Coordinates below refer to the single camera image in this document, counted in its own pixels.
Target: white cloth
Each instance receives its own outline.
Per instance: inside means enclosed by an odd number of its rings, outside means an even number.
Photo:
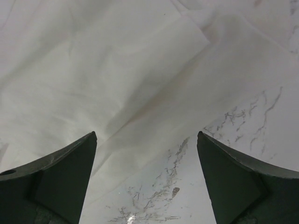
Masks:
[[[227,10],[175,0],[10,6],[0,35],[0,170],[95,131],[82,223],[95,223],[92,202],[161,151],[299,72],[258,21]]]

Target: marble surface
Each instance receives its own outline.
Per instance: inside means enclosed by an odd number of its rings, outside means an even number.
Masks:
[[[299,3],[290,51],[299,50]],[[241,152],[299,171],[299,78],[259,94],[205,127],[205,133]],[[81,217],[102,224],[216,224],[201,171],[196,135],[128,178]]]

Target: screw hole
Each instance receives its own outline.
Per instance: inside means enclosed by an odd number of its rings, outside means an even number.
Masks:
[[[10,169],[10,170],[7,170],[7,171],[4,171],[4,172],[0,173],[0,176],[14,174],[15,172],[16,172],[15,169]]]

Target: dark green plastic part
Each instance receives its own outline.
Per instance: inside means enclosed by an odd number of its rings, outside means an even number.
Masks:
[[[217,224],[299,223],[299,172],[198,134],[199,159]]]

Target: hole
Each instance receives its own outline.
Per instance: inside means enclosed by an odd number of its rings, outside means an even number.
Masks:
[[[14,174],[15,172],[16,172],[15,169],[10,169],[10,170],[7,170],[7,171],[4,171],[4,172],[0,173],[0,176]]]

